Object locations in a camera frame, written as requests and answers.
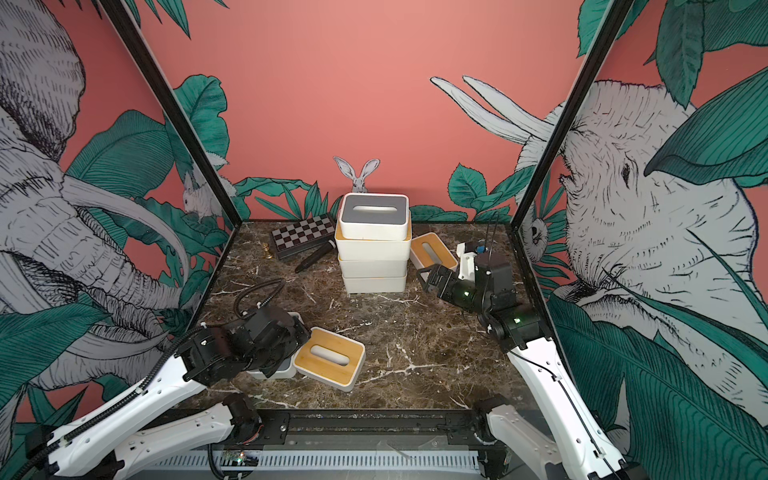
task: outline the brown marble surface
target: brown marble surface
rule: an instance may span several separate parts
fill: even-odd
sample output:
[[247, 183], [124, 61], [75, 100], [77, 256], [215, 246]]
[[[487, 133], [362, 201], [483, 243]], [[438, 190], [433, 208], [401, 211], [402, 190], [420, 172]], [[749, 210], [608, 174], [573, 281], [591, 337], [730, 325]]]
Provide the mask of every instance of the brown marble surface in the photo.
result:
[[[348, 297], [339, 263], [326, 255], [309, 270], [293, 269], [308, 255], [268, 260], [260, 242], [281, 223], [245, 223], [213, 285], [200, 319], [232, 320], [240, 291], [276, 276], [288, 283], [273, 304], [299, 312], [308, 327], [319, 326], [366, 345], [366, 360], [352, 392], [341, 392], [300, 373], [292, 379], [255, 380], [242, 372], [187, 400], [185, 408], [206, 408], [230, 392], [249, 394], [260, 408], [297, 409], [463, 409], [500, 393], [518, 409], [538, 409], [530, 390], [474, 315], [422, 292], [409, 263], [403, 293], [365, 293]], [[483, 238], [485, 226], [415, 224], [413, 236], [436, 232], [455, 251], [457, 243]], [[497, 251], [510, 259], [519, 301], [529, 302], [504, 231]], [[259, 293], [254, 293], [258, 300]], [[248, 305], [248, 298], [243, 301]]]

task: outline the green leaf illustration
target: green leaf illustration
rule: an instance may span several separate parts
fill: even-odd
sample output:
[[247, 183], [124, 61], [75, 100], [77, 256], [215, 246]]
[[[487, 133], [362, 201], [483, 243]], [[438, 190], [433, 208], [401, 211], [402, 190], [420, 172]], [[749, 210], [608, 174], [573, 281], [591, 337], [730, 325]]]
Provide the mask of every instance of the green leaf illustration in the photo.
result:
[[485, 177], [471, 168], [458, 164], [448, 182], [448, 196], [460, 207], [472, 208], [472, 201], [487, 194]]
[[235, 210], [237, 210], [241, 220], [248, 220], [250, 218], [250, 208], [245, 204], [244, 198], [232, 197], [232, 203], [235, 204]]
[[[223, 230], [219, 230], [218, 228], [216, 230], [211, 230], [208, 234], [203, 234], [200, 231], [195, 230], [188, 224], [188, 217], [192, 217], [196, 220], [197, 215], [187, 214], [182, 209], [176, 208], [168, 202], [161, 204], [154, 198], [146, 200], [137, 198], [135, 202], [157, 215], [166, 223], [166, 225], [176, 232], [176, 235], [179, 237], [179, 240], [181, 240], [182, 245], [184, 245], [184, 248], [187, 251], [186, 253], [189, 255], [201, 252], [218, 255], [218, 252], [214, 250], [213, 247], [206, 246], [206, 238], [214, 233], [216, 233], [219, 239], [222, 238], [222, 234], [229, 238]], [[118, 214], [109, 213], [109, 215], [119, 227], [125, 229], [129, 237], [139, 240], [146, 245], [157, 243], [163, 251], [166, 251], [166, 247], [170, 248], [170, 244], [159, 233], [144, 225], [142, 222]]]
[[632, 417], [630, 455], [651, 478], [768, 475], [768, 433], [673, 353], [630, 327], [592, 322], [555, 295], [547, 305], [579, 393], [603, 427], [614, 424], [624, 383]]
[[273, 204], [269, 200], [264, 200], [263, 198], [259, 198], [259, 197], [254, 197], [254, 198], [256, 198], [257, 202], [264, 205], [266, 208], [270, 209], [271, 211], [280, 215], [283, 218], [287, 218], [288, 220], [296, 220], [296, 221], [301, 220], [296, 215], [290, 213], [288, 210], [282, 208], [279, 205]]
[[643, 12], [645, 5], [648, 5], [648, 0], [634, 0], [634, 2], [632, 2], [632, 6], [627, 13], [627, 17], [624, 19], [624, 23], [621, 24], [621, 28], [619, 28], [619, 32], [616, 35], [617, 40], [623, 34], [627, 33], [629, 27], [631, 27], [634, 21], [637, 20], [637, 17], [640, 16], [640, 13]]
[[668, 341], [666, 341], [664, 337], [661, 336], [661, 332], [656, 332], [656, 335], [654, 336], [654, 343], [661, 345], [662, 348], [676, 356], [678, 359], [680, 359], [681, 362], [683, 361], [683, 357], [681, 357], [677, 350]]
[[67, 175], [122, 197], [144, 197], [174, 166], [162, 124], [139, 111], [123, 113], [74, 158]]
[[413, 222], [428, 222], [430, 218], [437, 214], [445, 212], [440, 207], [434, 207], [432, 205], [414, 205], [410, 208], [411, 221]]
[[301, 188], [309, 190], [311, 187], [302, 180], [279, 180], [277, 178], [248, 177], [245, 180], [237, 182], [235, 185], [238, 197], [249, 197], [254, 190], [270, 197], [279, 197], [285, 190], [295, 190]]
[[47, 369], [91, 325], [107, 318], [109, 314], [83, 303], [28, 315], [0, 315], [0, 405], [8, 403], [19, 387]]
[[310, 191], [306, 192], [304, 197], [304, 218], [310, 218], [313, 215], [320, 215], [327, 212], [322, 208], [323, 200], [320, 197], [320, 188], [317, 186], [317, 182], [310, 187]]
[[487, 208], [501, 205], [505, 201], [522, 192], [523, 189], [525, 189], [528, 184], [531, 183], [531, 177], [533, 176], [534, 170], [536, 170], [535, 165], [531, 165], [530, 167], [523, 167], [520, 170], [514, 172], [509, 177], [506, 177], [504, 180], [502, 180], [500, 184], [496, 185], [493, 190], [491, 190], [491, 194], [496, 194], [498, 192], [502, 192], [503, 194], [495, 201], [495, 204]]
[[330, 210], [330, 216], [333, 218], [333, 221], [336, 221], [337, 215], [339, 214], [339, 205], [341, 205], [341, 199], [344, 198], [343, 195], [339, 195], [339, 198], [336, 198], [336, 201], [333, 202], [333, 205], [331, 206]]
[[[56, 412], [48, 417], [43, 423], [54, 427], [60, 427], [70, 423], [74, 419], [74, 414], [78, 410], [83, 395], [85, 395], [85, 389], [82, 389], [80, 393], [62, 405], [59, 410], [56, 410]], [[11, 455], [2, 465], [2, 468], [0, 468], [0, 480], [9, 480], [10, 478], [13, 478], [13, 475], [27, 462], [25, 437], [23, 435], [32, 432], [39, 426], [39, 423], [17, 423], [14, 425]], [[30, 478], [30, 474], [28, 473], [25, 478]]]
[[565, 243], [550, 243], [547, 245], [547, 249], [544, 251], [544, 253], [565, 252], [566, 250], [568, 250], [568, 245]]
[[656, 152], [647, 176], [660, 170], [702, 185], [768, 174], [768, 68], [708, 101]]
[[704, 51], [716, 51], [737, 43], [768, 45], [768, 2], [759, 0], [740, 12], [730, 2], [704, 5]]
[[202, 293], [208, 286], [208, 280], [210, 280], [210, 272], [205, 270], [192, 272], [181, 290], [179, 305], [185, 305], [195, 293]]
[[547, 195], [549, 195], [549, 181], [550, 177], [549, 174], [551, 172], [547, 172], [547, 175], [544, 177], [544, 181], [541, 183], [541, 192], [539, 193], [538, 198], [538, 216], [543, 217], [544, 216], [544, 207], [547, 203]]
[[584, 0], [578, 12], [578, 57], [586, 54], [611, 0]]
[[544, 255], [544, 256], [541, 257], [540, 261], [541, 261], [541, 263], [549, 263], [550, 265], [559, 265], [559, 266], [564, 266], [565, 268], [567, 268], [569, 270], [571, 269], [571, 266], [568, 265], [566, 262], [564, 262], [563, 260], [560, 260], [559, 258], [554, 257], [552, 255]]
[[615, 277], [606, 273], [621, 289], [650, 308], [680, 320], [707, 337], [712, 343], [729, 352], [751, 371], [765, 386], [768, 386], [768, 346], [741, 330], [734, 329], [708, 316], [682, 306], [659, 302], [629, 290]]
[[565, 187], [560, 187], [552, 194], [552, 197], [547, 202], [547, 206], [544, 207], [544, 210], [541, 212], [542, 217], [549, 215], [549, 212], [551, 212], [558, 205], [560, 197], [563, 196], [563, 192], [565, 192]]
[[56, 412], [51, 402], [48, 401], [45, 392], [38, 387], [28, 386], [27, 397], [29, 397], [29, 405], [32, 407], [32, 416], [35, 417], [37, 423], [43, 423]]
[[688, 233], [690, 233], [696, 240], [698, 240], [699, 243], [701, 243], [704, 246], [704, 248], [709, 250], [710, 253], [712, 253], [712, 256], [715, 257], [718, 262], [720, 262], [720, 265], [722, 265], [723, 268], [728, 272], [728, 274], [733, 279], [733, 281], [736, 282], [736, 285], [738, 285], [741, 291], [744, 293], [744, 296], [746, 297], [746, 299], [749, 300], [750, 305], [752, 306], [752, 308], [755, 309], [755, 312], [757, 312], [757, 315], [763, 321], [763, 325], [768, 326], [768, 309], [766, 308], [765, 303], [763, 303], [759, 298], [757, 298], [757, 295], [755, 295], [755, 293], [752, 291], [750, 286], [747, 285], [744, 280], [742, 280], [739, 274], [736, 273], [736, 271], [734, 271], [733, 268], [731, 268], [731, 266], [728, 265], [728, 263], [726, 263], [726, 261], [723, 260], [723, 258], [720, 255], [717, 254], [717, 252], [712, 250], [709, 245], [704, 243], [704, 240], [701, 240], [691, 230], [688, 230]]
[[[184, 80], [179, 88], [174, 89], [174, 93], [205, 151], [226, 158], [230, 147], [230, 134], [226, 121], [219, 116], [227, 109], [227, 96], [221, 87], [221, 81], [216, 77], [194, 75]], [[176, 170], [179, 178], [184, 181], [187, 173], [192, 174], [194, 161], [167, 117], [165, 127], [173, 148]]]
[[547, 276], [549, 278], [568, 278], [568, 275], [556, 266], [542, 266], [539, 264], [534, 264], [533, 270], [536, 270], [536, 273], [539, 275]]
[[190, 25], [187, 21], [187, 13], [184, 11], [184, 1], [183, 0], [157, 0], [157, 3], [160, 4], [161, 7], [163, 7], [163, 10], [165, 10], [166, 13], [168, 13], [168, 16], [173, 19], [174, 22], [176, 22], [176, 25], [179, 25], [182, 30], [184, 30], [184, 33], [187, 34], [187, 37], [190, 36]]
[[499, 202], [498, 199], [501, 198], [503, 194], [504, 192], [496, 192], [495, 194], [477, 197], [470, 204], [471, 208], [474, 208], [478, 212], [482, 212], [483, 210], [499, 205], [501, 202]]
[[480, 212], [475, 215], [475, 218], [473, 218], [472, 221], [476, 223], [495, 223], [498, 221], [499, 224], [504, 225], [505, 223], [510, 223], [512, 217], [509, 216], [509, 207], [502, 207], [495, 210]]
[[687, 107], [704, 54], [704, 5], [667, 2], [656, 40], [656, 66], [672, 98]]
[[100, 376], [95, 380], [95, 382], [104, 388], [104, 390], [101, 392], [101, 399], [104, 402], [109, 402], [130, 386], [125, 382], [125, 380], [119, 376], [112, 375], [111, 373], [108, 375]]
[[290, 193], [290, 190], [288, 190], [285, 185], [283, 185], [283, 193], [286, 195], [286, 200], [288, 200], [288, 207], [290, 207], [293, 215], [296, 218], [303, 218], [303, 215], [301, 214], [301, 208], [299, 208], [299, 202], [296, 201], [296, 198], [292, 193]]

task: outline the black marker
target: black marker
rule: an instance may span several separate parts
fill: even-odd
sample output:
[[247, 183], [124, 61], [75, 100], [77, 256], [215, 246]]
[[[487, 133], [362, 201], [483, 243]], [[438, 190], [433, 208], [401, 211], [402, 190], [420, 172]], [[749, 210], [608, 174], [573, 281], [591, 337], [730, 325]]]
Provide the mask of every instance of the black marker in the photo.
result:
[[336, 242], [333, 240], [328, 240], [327, 243], [324, 243], [320, 246], [317, 250], [312, 252], [312, 255], [309, 255], [307, 258], [301, 261], [299, 263], [299, 266], [296, 267], [294, 270], [295, 273], [303, 272], [304, 270], [310, 268], [312, 265], [314, 265], [317, 260], [320, 260], [323, 258], [323, 255], [325, 255], [328, 252], [332, 252], [336, 249]]

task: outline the chessboard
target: chessboard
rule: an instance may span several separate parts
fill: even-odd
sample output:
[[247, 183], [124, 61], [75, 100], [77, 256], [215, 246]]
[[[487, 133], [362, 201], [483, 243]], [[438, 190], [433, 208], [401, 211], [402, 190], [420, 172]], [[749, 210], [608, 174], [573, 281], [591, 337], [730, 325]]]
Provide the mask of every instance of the chessboard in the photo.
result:
[[336, 228], [328, 214], [311, 217], [287, 227], [272, 230], [272, 240], [279, 260], [312, 247], [316, 247], [333, 238]]

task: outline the rabbit illustration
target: rabbit illustration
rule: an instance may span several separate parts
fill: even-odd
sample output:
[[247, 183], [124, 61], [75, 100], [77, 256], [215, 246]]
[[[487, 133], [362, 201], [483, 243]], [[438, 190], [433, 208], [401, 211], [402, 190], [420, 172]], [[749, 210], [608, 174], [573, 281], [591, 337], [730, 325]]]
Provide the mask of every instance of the rabbit illustration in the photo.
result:
[[339, 165], [339, 170], [341, 170], [341, 173], [352, 181], [352, 192], [354, 194], [368, 193], [368, 189], [366, 188], [366, 177], [372, 174], [376, 168], [379, 168], [379, 164], [381, 162], [378, 158], [368, 160], [362, 167], [362, 171], [360, 172], [359, 177], [355, 175], [355, 169], [352, 168], [352, 165], [350, 165], [349, 162], [343, 158], [334, 157], [333, 160], [335, 160], [336, 164]]

